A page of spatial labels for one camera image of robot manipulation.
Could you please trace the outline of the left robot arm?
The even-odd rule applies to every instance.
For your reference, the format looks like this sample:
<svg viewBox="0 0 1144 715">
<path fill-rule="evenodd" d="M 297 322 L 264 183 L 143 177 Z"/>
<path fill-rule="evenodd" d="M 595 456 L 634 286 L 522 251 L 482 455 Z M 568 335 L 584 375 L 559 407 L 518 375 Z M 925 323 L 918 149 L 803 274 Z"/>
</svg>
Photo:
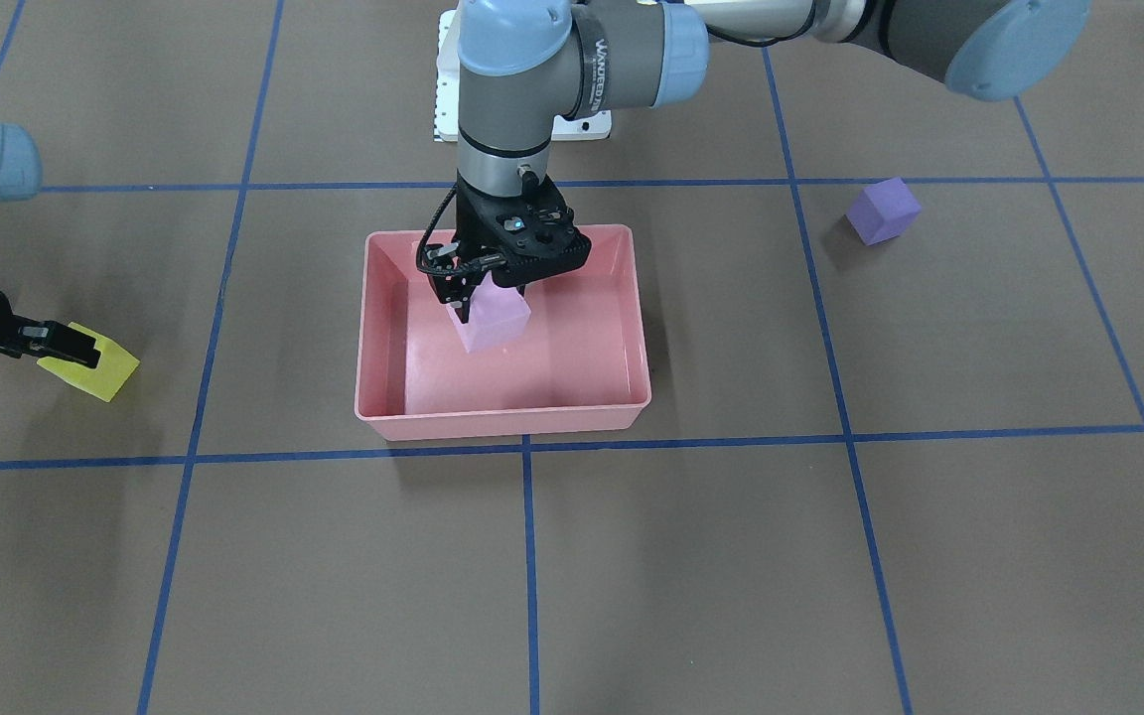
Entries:
<svg viewBox="0 0 1144 715">
<path fill-rule="evenodd" d="M 557 119 L 690 100 L 712 46 L 802 38 L 855 45 L 980 101 L 1044 80 L 1083 32 L 1088 1 L 462 1 L 440 46 L 456 69 L 448 243 L 418 271 L 468 323 L 502 289 L 580 270 L 591 241 L 548 173 Z"/>
</svg>

